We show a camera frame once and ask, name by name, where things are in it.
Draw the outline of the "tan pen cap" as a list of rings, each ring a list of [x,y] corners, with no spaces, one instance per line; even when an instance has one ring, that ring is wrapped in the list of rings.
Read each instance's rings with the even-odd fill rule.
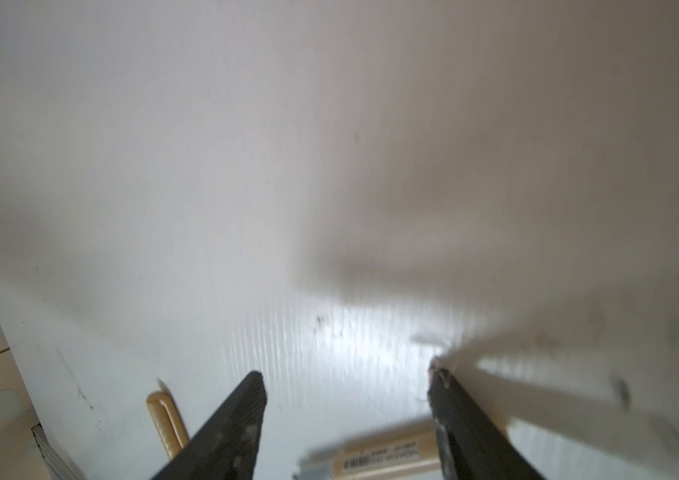
[[[189,444],[189,435],[172,396],[155,391],[147,396],[145,404],[168,459],[177,458]]]

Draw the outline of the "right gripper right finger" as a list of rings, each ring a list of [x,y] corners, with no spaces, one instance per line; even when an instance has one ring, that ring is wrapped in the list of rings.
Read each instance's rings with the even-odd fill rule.
[[[439,358],[429,365],[427,402],[445,479],[543,480]]]

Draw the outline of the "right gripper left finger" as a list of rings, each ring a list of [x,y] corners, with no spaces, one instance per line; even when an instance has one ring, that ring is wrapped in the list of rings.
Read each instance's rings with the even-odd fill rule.
[[[266,404],[262,374],[251,371],[154,477],[251,480]]]

